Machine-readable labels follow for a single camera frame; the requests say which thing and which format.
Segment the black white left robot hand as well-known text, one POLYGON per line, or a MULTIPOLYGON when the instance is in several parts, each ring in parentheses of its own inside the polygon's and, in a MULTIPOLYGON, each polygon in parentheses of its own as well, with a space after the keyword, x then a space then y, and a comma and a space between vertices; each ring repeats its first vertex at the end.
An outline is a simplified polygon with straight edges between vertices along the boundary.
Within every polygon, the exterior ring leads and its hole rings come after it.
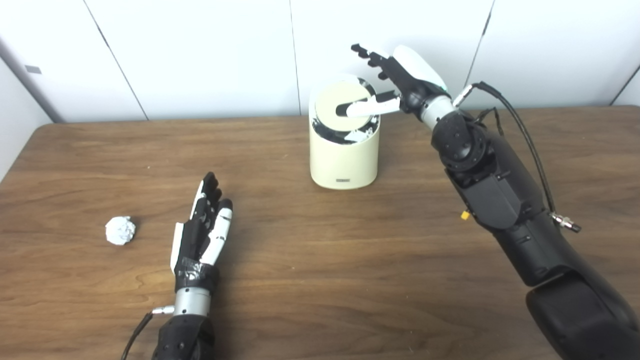
POLYGON ((233 201, 223 197, 215 174, 209 171, 196 191, 189 218, 174 228, 170 269, 174 291, 217 289, 217 260, 226 244, 233 220, 233 201))

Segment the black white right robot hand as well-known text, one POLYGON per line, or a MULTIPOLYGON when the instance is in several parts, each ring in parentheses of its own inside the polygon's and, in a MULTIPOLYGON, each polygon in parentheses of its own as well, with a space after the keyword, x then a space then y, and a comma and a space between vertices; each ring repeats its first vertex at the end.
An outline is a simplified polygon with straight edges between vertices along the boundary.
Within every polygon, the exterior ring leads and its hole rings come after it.
POLYGON ((386 55, 357 43, 351 46, 351 50, 361 59, 366 59, 371 68, 379 68, 378 78, 391 81, 396 89, 340 104, 335 109, 337 116, 381 116, 402 111, 429 122, 454 111, 453 101, 441 76, 411 48, 399 45, 392 55, 386 55))

